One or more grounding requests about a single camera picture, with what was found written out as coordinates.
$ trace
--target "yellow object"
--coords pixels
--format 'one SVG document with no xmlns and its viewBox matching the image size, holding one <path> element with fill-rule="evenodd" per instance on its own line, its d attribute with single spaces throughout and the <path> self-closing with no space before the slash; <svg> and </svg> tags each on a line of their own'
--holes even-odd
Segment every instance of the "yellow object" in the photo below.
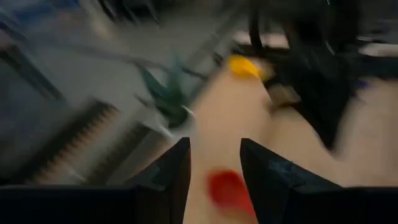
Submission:
<svg viewBox="0 0 398 224">
<path fill-rule="evenodd" d="M 249 59 L 240 55 L 232 55 L 229 58 L 229 67 L 234 76 L 238 78 L 259 78 L 260 80 L 266 78 L 263 70 Z"/>
</svg>

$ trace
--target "red object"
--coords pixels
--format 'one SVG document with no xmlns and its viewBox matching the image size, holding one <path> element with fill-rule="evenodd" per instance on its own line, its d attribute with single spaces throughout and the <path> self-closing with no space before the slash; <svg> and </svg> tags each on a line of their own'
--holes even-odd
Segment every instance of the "red object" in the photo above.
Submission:
<svg viewBox="0 0 398 224">
<path fill-rule="evenodd" d="M 248 188 L 243 178 L 233 170 L 223 170 L 208 176 L 208 193 L 219 208 L 237 208 L 256 216 Z"/>
</svg>

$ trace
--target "potted plant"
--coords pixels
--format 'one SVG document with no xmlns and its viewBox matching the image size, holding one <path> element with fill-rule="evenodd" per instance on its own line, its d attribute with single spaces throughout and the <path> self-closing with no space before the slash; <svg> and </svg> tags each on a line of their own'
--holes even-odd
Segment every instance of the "potted plant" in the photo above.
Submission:
<svg viewBox="0 0 398 224">
<path fill-rule="evenodd" d="M 144 124 L 158 131 L 168 140 L 177 142 L 182 137 L 189 137 L 195 124 L 193 112 L 187 108 L 187 97 L 182 92 L 182 64 L 176 58 L 172 69 L 167 70 L 166 84 L 163 86 L 148 69 L 135 63 L 153 102 L 137 99 L 152 110 L 152 116 Z"/>
</svg>

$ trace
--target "green leaf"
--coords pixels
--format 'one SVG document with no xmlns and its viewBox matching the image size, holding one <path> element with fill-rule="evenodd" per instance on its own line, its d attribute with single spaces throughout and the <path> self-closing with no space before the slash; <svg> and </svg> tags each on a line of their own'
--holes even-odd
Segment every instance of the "green leaf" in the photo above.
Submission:
<svg viewBox="0 0 398 224">
<path fill-rule="evenodd" d="M 142 80 L 146 88 L 148 89 L 149 93 L 152 95 L 153 99 L 156 100 L 157 98 L 163 98 L 167 94 L 166 87 L 162 86 L 156 78 L 141 64 L 135 63 Z"/>
</svg>

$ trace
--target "table surface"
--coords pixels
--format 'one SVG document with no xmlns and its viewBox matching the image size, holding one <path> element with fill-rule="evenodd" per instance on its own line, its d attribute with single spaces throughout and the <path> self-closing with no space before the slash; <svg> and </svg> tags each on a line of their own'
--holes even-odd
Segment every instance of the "table surface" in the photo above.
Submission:
<svg viewBox="0 0 398 224">
<path fill-rule="evenodd" d="M 344 187 L 398 185 L 398 177 L 392 175 L 398 166 L 394 139 L 398 90 L 395 83 L 370 82 L 351 100 L 337 150 L 329 153 L 294 110 L 268 113 L 265 105 L 270 99 L 259 80 L 237 80 L 227 68 L 222 70 L 192 106 L 197 123 L 191 136 L 192 174 L 184 223 L 256 222 L 243 213 L 221 213 L 206 194 L 209 172 L 232 169 L 242 173 L 241 138 L 251 138 Z M 163 150 L 153 158 L 169 148 L 167 144 L 160 147 Z"/>
</svg>

